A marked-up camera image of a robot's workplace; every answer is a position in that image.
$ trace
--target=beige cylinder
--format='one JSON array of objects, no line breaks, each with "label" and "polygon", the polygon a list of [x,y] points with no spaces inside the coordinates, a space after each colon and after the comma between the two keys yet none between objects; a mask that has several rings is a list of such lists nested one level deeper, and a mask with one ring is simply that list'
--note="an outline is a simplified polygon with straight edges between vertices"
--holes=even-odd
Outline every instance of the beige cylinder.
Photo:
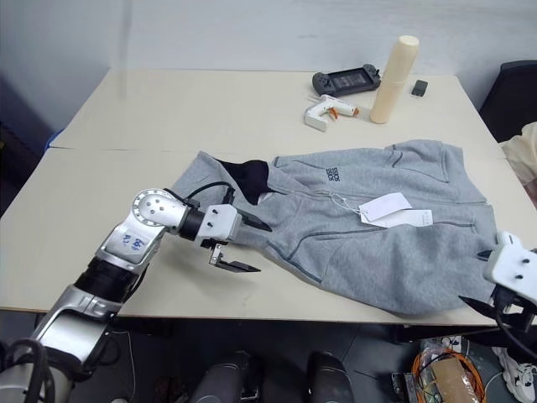
[{"label": "beige cylinder", "polygon": [[415,36],[399,36],[384,70],[373,109],[369,113],[369,118],[373,122],[386,123],[389,120],[409,76],[419,47],[420,42]]}]

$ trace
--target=white wall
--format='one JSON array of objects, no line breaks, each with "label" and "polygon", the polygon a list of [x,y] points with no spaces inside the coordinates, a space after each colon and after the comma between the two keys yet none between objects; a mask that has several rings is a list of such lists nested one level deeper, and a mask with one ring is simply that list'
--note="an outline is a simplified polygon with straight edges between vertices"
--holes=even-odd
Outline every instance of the white wall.
[{"label": "white wall", "polygon": [[110,66],[382,69],[401,34],[420,38],[414,73],[457,74],[480,107],[501,63],[537,58],[537,1],[0,0],[0,72],[57,130]]}]

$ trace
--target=floor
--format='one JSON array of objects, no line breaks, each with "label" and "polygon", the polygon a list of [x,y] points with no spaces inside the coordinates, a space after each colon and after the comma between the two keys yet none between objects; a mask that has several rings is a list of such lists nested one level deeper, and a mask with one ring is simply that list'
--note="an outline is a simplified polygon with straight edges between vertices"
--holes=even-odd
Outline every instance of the floor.
[{"label": "floor", "polygon": [[[34,323],[34,314],[0,311],[0,339],[11,343],[28,336]],[[136,325],[136,320],[128,321],[129,328],[135,329]],[[418,343],[391,343],[390,328],[381,325],[234,320],[174,320],[159,325],[157,332],[151,332],[160,336],[137,330],[127,335],[116,329],[120,333],[113,336],[123,353],[120,361],[99,368],[90,380],[78,384],[70,402],[107,403],[117,397],[131,398],[129,336],[136,374],[134,402],[166,401],[155,397],[159,395],[155,391],[194,385],[217,359],[239,349],[286,366],[286,374],[293,374],[286,376],[287,382],[301,376],[310,352],[331,352],[342,360],[350,374],[357,402],[396,402],[390,374],[407,371],[420,347]],[[472,343],[469,357],[484,382],[499,371],[498,360],[490,348]],[[489,403],[516,401],[501,376],[490,384],[487,395]]]}]

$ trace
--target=white glue gun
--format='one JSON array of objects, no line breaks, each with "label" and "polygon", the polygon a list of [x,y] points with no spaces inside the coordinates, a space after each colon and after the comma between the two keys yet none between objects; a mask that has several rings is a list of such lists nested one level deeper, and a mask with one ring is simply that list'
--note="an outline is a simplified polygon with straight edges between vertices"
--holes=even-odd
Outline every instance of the white glue gun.
[{"label": "white glue gun", "polygon": [[356,116],[360,111],[357,107],[341,99],[331,97],[330,95],[321,95],[316,105],[308,107],[305,110],[304,122],[312,128],[318,128],[321,132],[325,132],[328,121],[321,117],[325,113],[329,113],[334,119],[337,119],[338,113],[346,116]]}]

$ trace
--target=wire bundle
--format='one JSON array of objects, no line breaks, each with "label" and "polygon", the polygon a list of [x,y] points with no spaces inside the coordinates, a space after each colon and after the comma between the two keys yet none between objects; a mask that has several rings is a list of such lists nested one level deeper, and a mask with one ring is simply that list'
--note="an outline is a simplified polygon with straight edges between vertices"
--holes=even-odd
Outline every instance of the wire bundle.
[{"label": "wire bundle", "polygon": [[472,385],[472,388],[479,399],[480,403],[487,403],[487,397],[485,394],[485,387],[483,385],[483,381],[481,378],[481,375],[479,374],[479,371],[477,371],[476,366],[473,364],[473,362],[464,356],[462,353],[457,353],[449,348],[446,348],[443,350],[443,353],[440,355],[434,357],[431,359],[432,353],[419,353],[416,358],[414,359],[414,362],[412,363],[412,374],[414,375],[414,382],[419,386],[419,388],[416,388],[416,394],[418,396],[418,401],[420,403],[426,403],[426,399],[424,395],[432,396],[434,398],[435,403],[440,403],[436,395],[431,394],[430,392],[427,392],[427,388],[432,385],[435,381],[430,382],[427,385],[423,384],[422,380],[422,374],[423,371],[429,367],[429,365],[433,364],[436,361],[439,361],[441,359],[448,359],[448,358],[456,358],[461,363],[462,367],[467,373],[468,379],[470,380],[470,383]]}]

